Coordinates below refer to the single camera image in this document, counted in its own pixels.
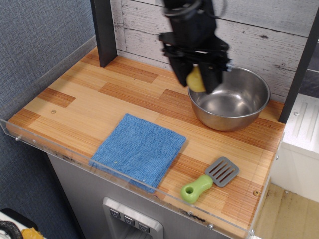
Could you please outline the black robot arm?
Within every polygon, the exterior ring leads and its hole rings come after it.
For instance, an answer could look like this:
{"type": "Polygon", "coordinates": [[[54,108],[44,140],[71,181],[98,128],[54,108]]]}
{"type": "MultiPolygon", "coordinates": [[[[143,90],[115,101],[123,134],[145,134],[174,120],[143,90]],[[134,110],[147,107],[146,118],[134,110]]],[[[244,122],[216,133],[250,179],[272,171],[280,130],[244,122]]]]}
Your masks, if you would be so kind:
{"type": "Polygon", "coordinates": [[[218,17],[212,1],[166,0],[163,11],[172,32],[161,33],[159,40],[179,82],[194,91],[189,77],[197,69],[203,90],[212,93],[232,67],[229,45],[215,35],[218,17]]]}

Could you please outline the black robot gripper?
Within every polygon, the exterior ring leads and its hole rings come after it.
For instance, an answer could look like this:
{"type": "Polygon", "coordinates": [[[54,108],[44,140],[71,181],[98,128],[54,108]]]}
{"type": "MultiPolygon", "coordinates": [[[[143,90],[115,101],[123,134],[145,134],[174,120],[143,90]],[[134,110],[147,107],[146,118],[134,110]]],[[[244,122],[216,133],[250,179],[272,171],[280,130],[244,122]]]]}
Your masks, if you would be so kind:
{"type": "Polygon", "coordinates": [[[222,71],[231,71],[229,46],[215,35],[217,29],[211,0],[165,0],[164,15],[171,32],[161,33],[164,55],[169,59],[179,82],[186,87],[193,64],[199,65],[207,94],[222,83],[222,71]]]}

